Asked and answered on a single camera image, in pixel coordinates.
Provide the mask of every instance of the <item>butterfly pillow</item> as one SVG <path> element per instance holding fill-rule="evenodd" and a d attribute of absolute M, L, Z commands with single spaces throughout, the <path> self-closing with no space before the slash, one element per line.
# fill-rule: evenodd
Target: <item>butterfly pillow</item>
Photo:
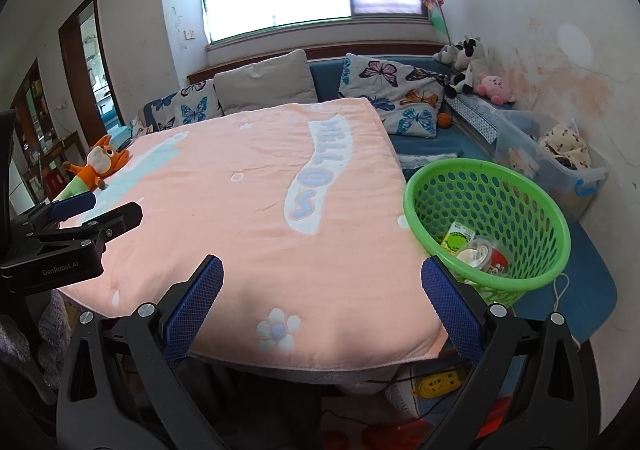
<path fill-rule="evenodd" d="M 172 127 L 222 116 L 222 108 L 216 97 L 213 80 L 206 80 L 182 89 L 174 96 L 173 107 L 175 113 L 170 123 Z"/>
<path fill-rule="evenodd" d="M 173 123 L 169 126 L 167 126 L 167 124 L 175 117 L 173 101 L 176 94 L 178 93 L 171 93 L 164 98 L 158 98 L 157 100 L 145 105 L 144 112 L 146 122 L 154 128 L 154 132 L 165 130 L 166 128 L 171 128 L 173 126 Z"/>
<path fill-rule="evenodd" d="M 389 134 L 433 138 L 445 83 L 440 73 L 348 53 L 340 95 L 369 100 Z"/>

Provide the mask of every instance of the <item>yellow power socket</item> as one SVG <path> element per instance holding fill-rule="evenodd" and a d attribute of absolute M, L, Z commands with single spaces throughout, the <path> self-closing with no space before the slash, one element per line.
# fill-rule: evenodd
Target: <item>yellow power socket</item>
<path fill-rule="evenodd" d="M 424 400 L 432 400 L 460 388 L 463 381 L 464 376 L 459 375 L 456 370 L 432 374 L 418 382 L 414 388 L 414 396 Z"/>

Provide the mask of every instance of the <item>pink blanket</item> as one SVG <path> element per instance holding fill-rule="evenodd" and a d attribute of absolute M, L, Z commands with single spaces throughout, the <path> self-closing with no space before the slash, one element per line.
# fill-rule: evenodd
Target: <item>pink blanket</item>
<path fill-rule="evenodd" d="M 62 291 L 129 315 L 205 255 L 225 280 L 191 351 L 245 364 L 361 370 L 437 356 L 446 334 L 420 286 L 426 254 L 404 178 L 369 102 L 241 112 L 139 138 L 89 214 L 135 201 L 104 274 Z"/>

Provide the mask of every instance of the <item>green plastic basket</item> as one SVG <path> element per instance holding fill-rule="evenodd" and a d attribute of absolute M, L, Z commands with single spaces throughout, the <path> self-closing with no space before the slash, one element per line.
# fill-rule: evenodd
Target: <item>green plastic basket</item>
<path fill-rule="evenodd" d="M 427 252 L 488 303 L 510 306 L 546 286 L 564 270 L 571 251 L 569 228 L 553 199 L 529 179 L 488 161 L 447 159 L 421 168 L 404 192 L 404 214 Z M 446 252 L 440 243 L 453 221 L 507 247 L 513 256 L 509 274 L 483 273 Z"/>

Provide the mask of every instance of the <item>wooden door frame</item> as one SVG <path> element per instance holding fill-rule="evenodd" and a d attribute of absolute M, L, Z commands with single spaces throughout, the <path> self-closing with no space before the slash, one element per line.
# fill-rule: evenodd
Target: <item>wooden door frame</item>
<path fill-rule="evenodd" d="M 102 122 L 100 112 L 98 112 L 96 106 L 91 80 L 89 80 L 89 73 L 87 72 L 86 60 L 84 57 L 82 35 L 80 32 L 81 23 L 79 21 L 79 17 L 90 5 L 93 5 L 94 7 L 98 47 L 100 48 L 104 75 L 107 78 L 107 83 L 111 91 L 110 96 L 113 100 L 113 106 L 116 109 L 120 123 L 125 123 L 120 112 L 120 106 L 118 105 L 115 92 L 113 91 L 113 83 L 111 81 L 111 75 L 109 74 L 104 46 L 102 45 L 100 17 L 98 15 L 98 0 L 84 0 L 84 2 L 76 8 L 71 16 L 69 16 L 65 23 L 60 27 L 58 35 L 60 37 L 60 50 L 62 52 L 62 62 L 65 67 L 66 82 L 69 86 L 69 92 L 71 93 L 71 99 L 73 100 L 74 107 L 76 108 L 76 114 L 78 115 L 82 132 L 84 133 L 84 137 L 86 138 L 89 146 L 97 143 L 97 141 L 107 133 L 104 123 Z"/>

